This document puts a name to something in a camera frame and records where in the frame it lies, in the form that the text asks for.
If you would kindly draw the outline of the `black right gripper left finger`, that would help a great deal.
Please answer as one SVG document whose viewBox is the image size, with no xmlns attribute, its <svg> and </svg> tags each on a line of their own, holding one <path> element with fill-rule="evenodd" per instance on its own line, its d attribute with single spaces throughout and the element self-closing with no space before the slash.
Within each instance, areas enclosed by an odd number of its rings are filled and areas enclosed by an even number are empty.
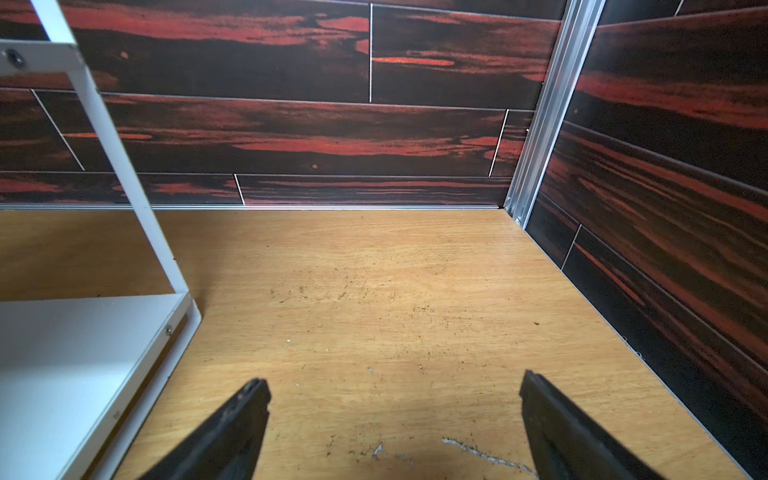
<svg viewBox="0 0 768 480">
<path fill-rule="evenodd" d="M 270 400 L 265 380 L 249 380 L 142 477 L 251 479 L 263 444 Z"/>
</svg>

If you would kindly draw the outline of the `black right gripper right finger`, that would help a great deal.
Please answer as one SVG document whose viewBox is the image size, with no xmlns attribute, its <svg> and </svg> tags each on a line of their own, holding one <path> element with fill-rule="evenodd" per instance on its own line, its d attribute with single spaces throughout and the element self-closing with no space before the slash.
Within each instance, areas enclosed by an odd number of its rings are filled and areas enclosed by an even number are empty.
<svg viewBox="0 0 768 480">
<path fill-rule="evenodd" d="M 527 370 L 519 395 L 541 479 L 659 479 L 544 376 Z"/>
</svg>

